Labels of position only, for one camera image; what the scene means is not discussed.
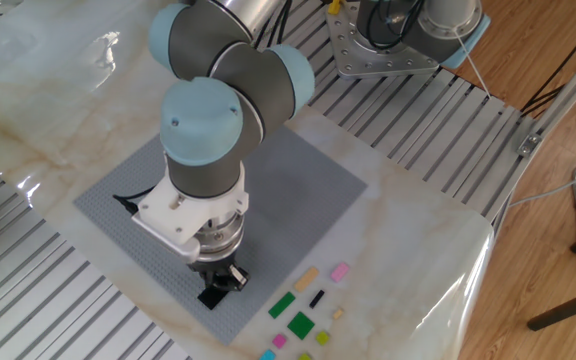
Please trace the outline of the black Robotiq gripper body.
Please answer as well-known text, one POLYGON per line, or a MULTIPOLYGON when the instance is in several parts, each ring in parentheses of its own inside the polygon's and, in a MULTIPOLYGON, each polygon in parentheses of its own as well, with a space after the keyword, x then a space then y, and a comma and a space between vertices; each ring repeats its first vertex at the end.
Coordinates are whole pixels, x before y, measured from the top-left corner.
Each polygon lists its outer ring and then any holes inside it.
POLYGON ((195 261, 188 265, 188 267, 197 273, 208 274, 214 273, 217 275, 230 275, 230 267, 236 264, 236 253, 233 252, 227 257, 216 261, 195 261))

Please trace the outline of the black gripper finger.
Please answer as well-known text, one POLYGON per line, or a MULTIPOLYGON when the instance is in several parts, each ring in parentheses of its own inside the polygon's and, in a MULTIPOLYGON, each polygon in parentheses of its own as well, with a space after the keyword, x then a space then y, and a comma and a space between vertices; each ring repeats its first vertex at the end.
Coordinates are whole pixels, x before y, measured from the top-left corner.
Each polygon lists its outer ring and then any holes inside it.
POLYGON ((206 289, 216 289, 219 291, 226 290, 226 279, 215 271, 205 271, 200 273, 201 278, 204 281, 206 289))
POLYGON ((249 274, 246 270, 236 264, 230 264, 227 269, 225 289, 227 291, 240 292, 249 281, 249 274))

